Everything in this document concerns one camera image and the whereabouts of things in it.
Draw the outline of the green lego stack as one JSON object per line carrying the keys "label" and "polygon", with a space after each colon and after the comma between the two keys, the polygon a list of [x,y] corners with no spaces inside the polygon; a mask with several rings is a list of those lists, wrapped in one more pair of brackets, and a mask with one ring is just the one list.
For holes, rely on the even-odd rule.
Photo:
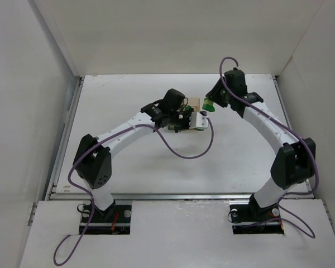
{"label": "green lego stack", "polygon": [[202,110],[207,112],[214,112],[215,111],[214,102],[207,97],[204,98]]}

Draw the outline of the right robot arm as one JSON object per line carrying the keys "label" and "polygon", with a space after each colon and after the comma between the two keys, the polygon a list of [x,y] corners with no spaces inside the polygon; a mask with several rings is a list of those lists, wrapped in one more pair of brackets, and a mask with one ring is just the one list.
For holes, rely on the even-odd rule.
{"label": "right robot arm", "polygon": [[302,139],[282,124],[257,93],[249,93],[245,74],[240,69],[233,68],[222,74],[206,94],[203,109],[213,111],[214,104],[237,112],[258,130],[275,153],[269,180],[250,196],[248,204],[231,208],[235,223],[266,221],[292,187],[318,176],[316,144],[311,138]]}

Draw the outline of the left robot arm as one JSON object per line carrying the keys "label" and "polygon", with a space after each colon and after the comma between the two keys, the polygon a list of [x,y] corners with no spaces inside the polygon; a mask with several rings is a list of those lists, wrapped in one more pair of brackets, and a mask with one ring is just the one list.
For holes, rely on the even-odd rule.
{"label": "left robot arm", "polygon": [[108,220],[115,210],[115,200],[107,185],[112,176],[112,160],[124,148],[139,138],[177,122],[190,112],[182,111],[185,95],[169,89],[163,99],[147,104],[127,122],[110,132],[93,137],[85,135],[79,144],[74,160],[77,161],[92,147],[90,152],[75,168],[94,198],[98,214]]}

